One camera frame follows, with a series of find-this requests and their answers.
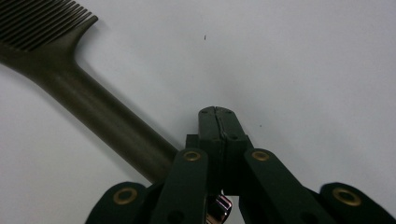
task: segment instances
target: dark gray comb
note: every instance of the dark gray comb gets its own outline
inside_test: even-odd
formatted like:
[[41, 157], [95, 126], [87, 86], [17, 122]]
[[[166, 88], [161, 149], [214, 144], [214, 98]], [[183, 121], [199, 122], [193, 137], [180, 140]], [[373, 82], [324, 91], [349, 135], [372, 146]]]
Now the dark gray comb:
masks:
[[0, 0], [0, 63], [33, 80], [149, 181], [160, 180], [177, 150], [75, 61], [97, 20], [74, 1]]

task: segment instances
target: white surface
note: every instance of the white surface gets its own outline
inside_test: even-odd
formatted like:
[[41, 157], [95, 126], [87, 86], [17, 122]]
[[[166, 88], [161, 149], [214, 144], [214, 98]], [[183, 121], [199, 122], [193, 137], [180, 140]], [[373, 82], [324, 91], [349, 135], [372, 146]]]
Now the white surface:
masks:
[[[345, 182], [396, 216], [394, 1], [79, 2], [100, 19], [80, 65], [177, 148], [224, 106], [305, 186]], [[0, 152], [2, 224], [84, 223], [113, 185], [148, 184], [4, 66]]]

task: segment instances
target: comb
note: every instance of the comb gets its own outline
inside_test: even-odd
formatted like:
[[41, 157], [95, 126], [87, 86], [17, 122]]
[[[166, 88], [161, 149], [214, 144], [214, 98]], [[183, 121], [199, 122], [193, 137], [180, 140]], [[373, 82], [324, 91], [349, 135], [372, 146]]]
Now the comb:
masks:
[[84, 72], [80, 38], [98, 20], [69, 0], [0, 0], [0, 63], [31, 79], [149, 181], [166, 177], [177, 150]]

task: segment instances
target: metal screw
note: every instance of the metal screw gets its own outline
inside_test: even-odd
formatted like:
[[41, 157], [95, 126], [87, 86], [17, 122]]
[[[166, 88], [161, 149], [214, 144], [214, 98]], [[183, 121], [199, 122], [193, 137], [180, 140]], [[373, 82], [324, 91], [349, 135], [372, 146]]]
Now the metal screw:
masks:
[[341, 203], [345, 203], [350, 206], [361, 205], [361, 198], [348, 189], [336, 188], [332, 191], [332, 195]]
[[258, 161], [268, 161], [270, 159], [270, 155], [263, 151], [254, 151], [251, 156]]
[[201, 154], [196, 151], [188, 151], [184, 153], [183, 157], [186, 161], [198, 161], [199, 159], [201, 159]]
[[[128, 197], [122, 197], [121, 194], [129, 194]], [[125, 205], [127, 203], [133, 202], [137, 197], [137, 191], [133, 188], [123, 188], [117, 191], [113, 196], [113, 201], [119, 205]]]

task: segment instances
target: comb teeth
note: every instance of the comb teeth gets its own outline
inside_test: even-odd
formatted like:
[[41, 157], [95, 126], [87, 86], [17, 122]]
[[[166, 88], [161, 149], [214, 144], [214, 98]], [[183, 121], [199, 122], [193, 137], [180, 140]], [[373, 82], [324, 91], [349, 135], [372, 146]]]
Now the comb teeth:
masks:
[[91, 16], [91, 12], [70, 0], [0, 0], [0, 42], [13, 49], [31, 51]]

